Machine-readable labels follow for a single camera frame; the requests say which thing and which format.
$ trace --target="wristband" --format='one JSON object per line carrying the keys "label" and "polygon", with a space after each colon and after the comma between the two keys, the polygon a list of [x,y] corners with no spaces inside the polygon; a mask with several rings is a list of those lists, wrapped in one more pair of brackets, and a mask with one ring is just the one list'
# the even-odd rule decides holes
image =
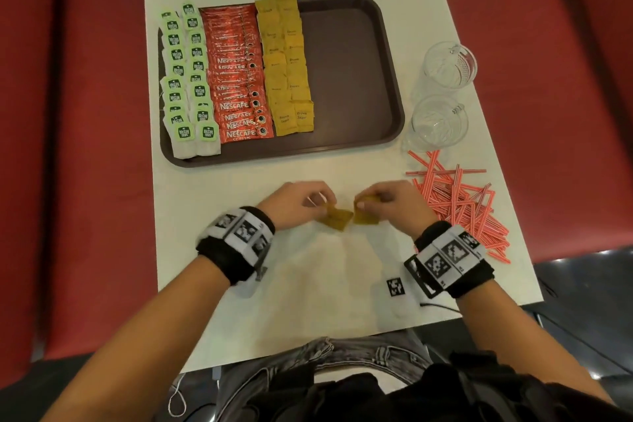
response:
{"label": "wristband", "polygon": [[495,278],[495,270],[484,260],[486,249],[462,226],[439,221],[415,241],[419,253],[405,267],[428,298],[446,290],[460,298]]}
{"label": "wristband", "polygon": [[198,237],[196,250],[236,285],[261,267],[274,234],[275,225],[264,212],[241,207],[216,218]]}

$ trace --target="floor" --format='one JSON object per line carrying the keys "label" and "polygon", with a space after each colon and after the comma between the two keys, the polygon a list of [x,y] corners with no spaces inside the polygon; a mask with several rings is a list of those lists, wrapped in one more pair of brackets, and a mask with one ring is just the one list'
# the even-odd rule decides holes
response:
{"label": "floor", "polygon": [[[574,259],[535,266],[545,301],[524,307],[585,366],[600,378],[607,392],[633,412],[633,247],[606,250]],[[461,320],[416,329],[420,338],[447,354],[474,346]],[[38,421],[81,368],[88,356],[37,362],[20,382],[0,390],[0,420]],[[187,402],[184,415],[172,418],[168,400],[154,420],[183,421],[202,404],[188,422],[209,421],[217,394],[211,369],[189,373],[180,384]],[[178,396],[171,411],[184,409]]]}

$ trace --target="jeans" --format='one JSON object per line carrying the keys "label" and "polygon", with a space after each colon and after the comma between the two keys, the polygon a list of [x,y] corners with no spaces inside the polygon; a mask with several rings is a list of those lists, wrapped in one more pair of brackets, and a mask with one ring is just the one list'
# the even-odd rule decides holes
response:
{"label": "jeans", "polygon": [[308,362],[316,370],[341,366],[369,367],[386,372],[406,384],[418,381],[431,365],[429,351],[412,330],[399,330],[362,338],[322,337],[306,345],[231,365],[222,373],[217,402],[218,422],[230,422],[246,402],[268,390],[280,372]]}

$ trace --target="white table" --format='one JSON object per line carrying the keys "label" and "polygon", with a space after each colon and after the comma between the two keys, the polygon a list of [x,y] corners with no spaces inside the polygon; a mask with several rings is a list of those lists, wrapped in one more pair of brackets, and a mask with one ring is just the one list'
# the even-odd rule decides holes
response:
{"label": "white table", "polygon": [[[145,0],[159,288],[194,258],[196,235],[222,210],[254,205],[285,181],[321,178],[336,192],[339,207],[351,207],[354,195],[364,187],[403,178],[405,170],[420,167],[402,153],[402,136],[388,145],[262,162],[200,169],[171,165],[159,146],[156,33],[160,10],[181,1]],[[253,0],[192,1],[209,7]],[[375,1],[382,10],[409,116],[424,53],[432,44],[457,40],[458,35],[446,0]],[[507,254],[512,264],[491,261],[497,281],[518,304],[538,302],[541,292],[475,88],[471,84],[456,97],[467,108],[470,130],[460,144],[442,152],[440,161],[451,167],[459,163],[464,168],[488,169],[486,174],[466,176],[465,182],[493,184],[495,217],[510,230]],[[435,307],[416,307],[394,316],[384,287],[385,274],[411,254],[411,240],[384,223],[352,226],[343,234],[316,223],[281,233],[266,261],[269,273],[255,295],[243,299],[229,293],[224,297],[184,370],[274,354],[323,335],[360,337],[458,316]],[[447,294],[434,302],[455,306]]]}

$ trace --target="plastic tray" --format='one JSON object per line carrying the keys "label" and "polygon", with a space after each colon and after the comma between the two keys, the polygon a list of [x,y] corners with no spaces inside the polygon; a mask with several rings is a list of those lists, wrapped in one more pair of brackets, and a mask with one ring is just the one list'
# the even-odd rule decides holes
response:
{"label": "plastic tray", "polygon": [[[173,156],[161,122],[160,145],[167,160],[179,167],[202,167],[376,145],[400,134],[405,114],[376,2],[305,0],[299,2],[299,11],[315,104],[314,132],[226,143],[220,155],[180,160]],[[158,66],[160,80],[165,74],[160,56]]]}

